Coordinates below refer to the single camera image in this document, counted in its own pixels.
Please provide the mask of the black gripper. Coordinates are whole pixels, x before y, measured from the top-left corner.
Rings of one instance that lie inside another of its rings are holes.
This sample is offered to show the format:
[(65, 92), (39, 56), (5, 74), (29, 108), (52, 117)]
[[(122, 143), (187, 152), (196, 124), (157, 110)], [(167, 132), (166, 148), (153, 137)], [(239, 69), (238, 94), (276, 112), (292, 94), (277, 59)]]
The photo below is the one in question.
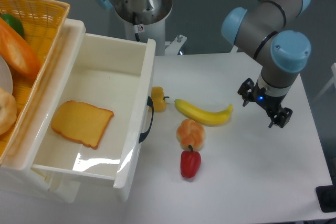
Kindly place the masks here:
[(266, 88), (260, 89), (251, 78), (247, 78), (241, 84), (237, 93), (243, 100), (243, 106), (246, 106), (249, 102), (256, 102), (266, 111), (266, 114), (271, 119), (268, 125), (269, 128), (272, 128), (273, 125), (284, 128), (292, 116), (292, 110), (283, 108), (281, 105), (285, 95), (279, 97), (270, 96), (266, 94)]

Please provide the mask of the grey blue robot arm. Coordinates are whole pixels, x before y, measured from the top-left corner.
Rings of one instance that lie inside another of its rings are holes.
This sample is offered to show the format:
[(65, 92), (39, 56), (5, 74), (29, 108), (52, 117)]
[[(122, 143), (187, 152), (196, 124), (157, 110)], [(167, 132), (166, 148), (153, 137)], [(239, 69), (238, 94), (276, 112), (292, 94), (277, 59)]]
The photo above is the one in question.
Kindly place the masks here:
[[(257, 103), (271, 125), (284, 127), (292, 110), (281, 104), (299, 72), (306, 66), (311, 44), (302, 33), (285, 30), (311, 0), (258, 0), (252, 12), (238, 7), (224, 19), (221, 33), (262, 67), (256, 82), (244, 81), (238, 89), (243, 103)], [(172, 0), (96, 0), (104, 9), (114, 9), (124, 23), (127, 39), (156, 42), (156, 54), (171, 55), (180, 47), (165, 40), (165, 21)]]

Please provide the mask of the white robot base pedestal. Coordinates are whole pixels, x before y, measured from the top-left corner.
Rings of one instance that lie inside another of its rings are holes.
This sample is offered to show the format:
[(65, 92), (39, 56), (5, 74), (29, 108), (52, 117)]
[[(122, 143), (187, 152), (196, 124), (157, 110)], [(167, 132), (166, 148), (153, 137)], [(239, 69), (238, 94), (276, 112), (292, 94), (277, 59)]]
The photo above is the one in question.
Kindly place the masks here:
[(124, 23), (128, 40), (156, 42), (157, 56), (182, 55), (187, 41), (184, 35), (166, 40), (166, 19), (172, 11), (172, 0), (124, 0), (115, 7), (116, 14)]

